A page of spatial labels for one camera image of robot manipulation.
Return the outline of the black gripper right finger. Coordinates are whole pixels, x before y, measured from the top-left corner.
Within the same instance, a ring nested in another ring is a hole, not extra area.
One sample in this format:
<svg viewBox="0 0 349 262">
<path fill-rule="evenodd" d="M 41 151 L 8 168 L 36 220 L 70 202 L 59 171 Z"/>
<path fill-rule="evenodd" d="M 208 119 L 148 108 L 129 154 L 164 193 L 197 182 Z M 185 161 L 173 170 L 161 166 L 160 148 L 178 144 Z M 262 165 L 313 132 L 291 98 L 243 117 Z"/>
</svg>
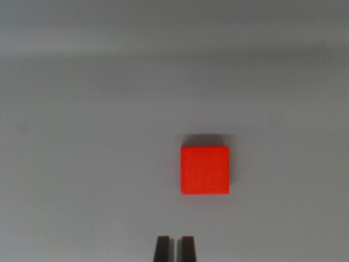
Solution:
<svg viewBox="0 0 349 262">
<path fill-rule="evenodd" d="M 183 236 L 177 240 L 177 262 L 197 262 L 193 236 Z"/>
</svg>

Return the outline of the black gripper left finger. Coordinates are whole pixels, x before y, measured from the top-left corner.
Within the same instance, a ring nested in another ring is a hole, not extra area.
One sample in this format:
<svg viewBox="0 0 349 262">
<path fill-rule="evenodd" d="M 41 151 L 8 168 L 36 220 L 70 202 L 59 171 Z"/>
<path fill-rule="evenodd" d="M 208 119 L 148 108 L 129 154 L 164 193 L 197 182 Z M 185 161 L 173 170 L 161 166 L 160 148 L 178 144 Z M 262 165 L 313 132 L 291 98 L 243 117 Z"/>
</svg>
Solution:
<svg viewBox="0 0 349 262">
<path fill-rule="evenodd" d="M 169 236 L 158 236 L 153 262 L 174 262 L 175 241 Z"/>
</svg>

